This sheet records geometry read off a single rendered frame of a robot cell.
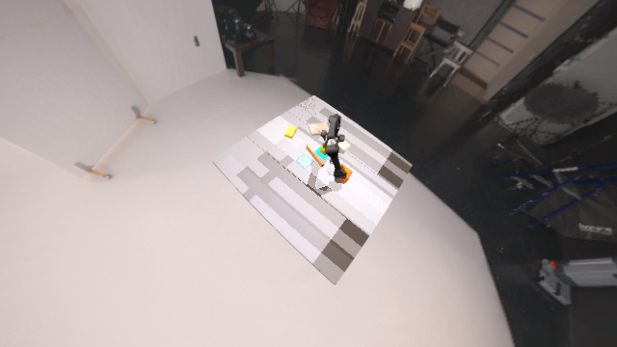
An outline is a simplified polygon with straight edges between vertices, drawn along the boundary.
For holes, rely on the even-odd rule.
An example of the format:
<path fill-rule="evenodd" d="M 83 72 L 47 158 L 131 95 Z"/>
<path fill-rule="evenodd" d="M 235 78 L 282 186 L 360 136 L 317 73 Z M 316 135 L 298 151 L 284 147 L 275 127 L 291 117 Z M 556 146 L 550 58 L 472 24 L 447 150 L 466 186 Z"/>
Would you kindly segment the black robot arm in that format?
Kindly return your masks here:
<path fill-rule="evenodd" d="M 330 115 L 329 117 L 330 128 L 329 128 L 329 132 L 327 133 L 327 140 L 325 142 L 325 152 L 327 153 L 329 157 L 332 158 L 332 161 L 334 163 L 335 179 L 344 180 L 347 178 L 348 173 L 345 171 L 344 166 L 340 165 L 340 161 L 338 158 L 339 142 L 335 137 L 335 133 L 338 132 L 340 128 L 340 119 L 341 119 L 341 116 L 339 116 L 338 114 Z M 335 139 L 337 142 L 337 145 L 327 145 L 329 139 Z"/>

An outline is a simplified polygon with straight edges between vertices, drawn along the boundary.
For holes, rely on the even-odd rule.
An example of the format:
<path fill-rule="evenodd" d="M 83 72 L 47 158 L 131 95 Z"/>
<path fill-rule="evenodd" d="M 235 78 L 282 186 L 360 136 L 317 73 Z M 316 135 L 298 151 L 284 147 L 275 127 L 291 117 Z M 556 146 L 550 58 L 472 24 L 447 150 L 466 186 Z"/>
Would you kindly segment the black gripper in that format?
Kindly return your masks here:
<path fill-rule="evenodd" d="M 338 132 L 336 132 L 336 133 L 335 133 L 335 137 L 338 137 L 338 139 L 337 139 L 337 140 L 338 140 L 338 142 L 339 142 L 339 143 L 340 143 L 340 142 L 343 142 L 343 141 L 344 141 L 344 137 L 345 137 L 345 136 L 344 136 L 344 135 L 340 135 L 340 136 L 338 136 L 337 134 L 338 134 Z M 324 141 L 326 141 L 326 135 L 327 135 L 327 130 L 322 130 L 322 132 L 321 132 L 321 135 L 320 135 L 320 136 L 322 136 L 322 137 L 324 138 Z"/>

